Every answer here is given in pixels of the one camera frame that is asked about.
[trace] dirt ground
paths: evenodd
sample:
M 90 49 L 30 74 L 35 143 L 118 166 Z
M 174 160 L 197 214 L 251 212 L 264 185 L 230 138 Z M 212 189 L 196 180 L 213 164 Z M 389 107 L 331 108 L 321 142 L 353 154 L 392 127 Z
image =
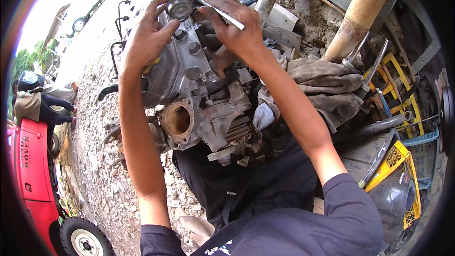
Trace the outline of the dirt ground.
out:
M 108 132 L 106 126 L 118 116 L 117 94 L 109 94 L 103 101 L 96 102 L 99 91 L 111 84 L 110 78 L 114 75 L 109 48 L 119 41 L 114 20 L 118 17 L 120 1 L 106 0 L 62 57 L 57 82 L 76 81 L 79 92 L 75 103 L 77 125 L 58 129 L 63 141 L 60 163 L 72 169 L 91 217 L 111 240 L 117 255 L 140 255 L 136 193 L 128 171 L 122 165 L 113 166 L 119 156 L 117 142 L 103 144 Z M 319 0 L 278 0 L 278 3 L 299 18 L 295 30 L 302 35 L 301 55 L 321 57 L 340 26 L 342 16 Z M 120 52 L 116 46 L 117 65 L 121 63 Z M 154 110 L 147 109 L 146 113 L 152 114 Z M 206 212 L 176 171 L 171 155 L 169 152 L 161 156 L 166 165 L 169 215 L 182 248 L 189 255 L 198 245 L 190 239 L 190 232 L 185 231 L 178 218 L 181 215 L 204 217 Z M 62 179 L 63 190 L 72 196 L 68 202 L 73 213 L 86 215 L 71 187 L 71 176 L 65 173 Z

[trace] left hand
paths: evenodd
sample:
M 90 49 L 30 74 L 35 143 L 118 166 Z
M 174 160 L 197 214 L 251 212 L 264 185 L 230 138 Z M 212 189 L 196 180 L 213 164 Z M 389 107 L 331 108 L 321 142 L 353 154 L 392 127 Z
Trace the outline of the left hand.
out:
M 166 7 L 166 2 L 168 0 L 152 0 L 136 28 L 131 31 L 125 46 L 121 76 L 127 73 L 142 73 L 145 67 L 159 57 L 162 49 L 180 26 L 177 19 L 169 21 L 164 27 L 157 21 L 158 15 Z

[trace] hand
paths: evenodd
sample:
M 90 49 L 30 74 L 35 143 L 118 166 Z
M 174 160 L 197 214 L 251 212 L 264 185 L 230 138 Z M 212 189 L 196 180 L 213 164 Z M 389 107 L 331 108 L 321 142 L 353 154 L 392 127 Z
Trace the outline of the hand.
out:
M 166 7 L 164 4 L 166 2 L 168 0 L 152 0 L 136 28 L 131 31 L 125 46 L 124 67 L 121 75 L 124 76 L 129 72 L 142 73 L 145 67 L 160 56 L 162 49 L 170 42 L 180 21 L 171 20 L 164 27 L 157 21 L 158 15 Z
M 226 23 L 215 9 L 208 6 L 199 9 L 212 22 L 217 38 L 226 48 L 248 64 L 262 56 L 267 48 L 264 46 L 259 13 L 256 10 L 235 0 L 204 1 L 245 25 L 245 29 L 240 30 L 232 23 Z

